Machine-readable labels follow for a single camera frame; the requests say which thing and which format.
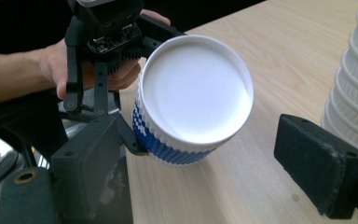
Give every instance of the hand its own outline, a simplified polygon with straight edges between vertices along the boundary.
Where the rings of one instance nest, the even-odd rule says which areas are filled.
[[[141,14],[171,25],[169,19],[157,12],[143,9]],[[68,80],[66,45],[64,40],[43,49],[39,58],[39,66],[45,79],[55,83],[57,86],[57,96],[63,100]],[[138,60],[123,62],[118,70],[109,76],[108,89],[113,91],[128,88],[136,80],[140,72],[141,65],[138,63]],[[83,63],[82,73],[83,88],[91,88],[94,85],[94,68],[92,63]]]

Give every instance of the table surface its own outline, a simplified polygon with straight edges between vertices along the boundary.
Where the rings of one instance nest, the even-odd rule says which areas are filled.
[[[274,159],[280,114],[319,123],[358,0],[269,0],[190,30],[236,50],[255,87],[238,134],[204,161],[174,169],[128,153],[135,223],[358,223],[320,216]],[[122,91],[131,123],[137,83]]]

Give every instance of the paper cup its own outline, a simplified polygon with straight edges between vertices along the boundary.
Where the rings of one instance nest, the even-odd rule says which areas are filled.
[[[207,36],[179,36],[148,58],[132,128],[157,161],[188,166],[236,134],[253,100],[251,76],[233,49]]]

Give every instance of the black sleeve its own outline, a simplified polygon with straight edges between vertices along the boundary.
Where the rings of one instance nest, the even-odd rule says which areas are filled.
[[[41,49],[65,37],[66,0],[0,0],[0,53]]]

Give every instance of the blue and white cup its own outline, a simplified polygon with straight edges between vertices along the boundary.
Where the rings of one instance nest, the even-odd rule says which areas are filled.
[[[132,128],[154,159],[188,166],[238,132],[253,100],[249,70],[233,49],[208,36],[178,36],[148,58]]]

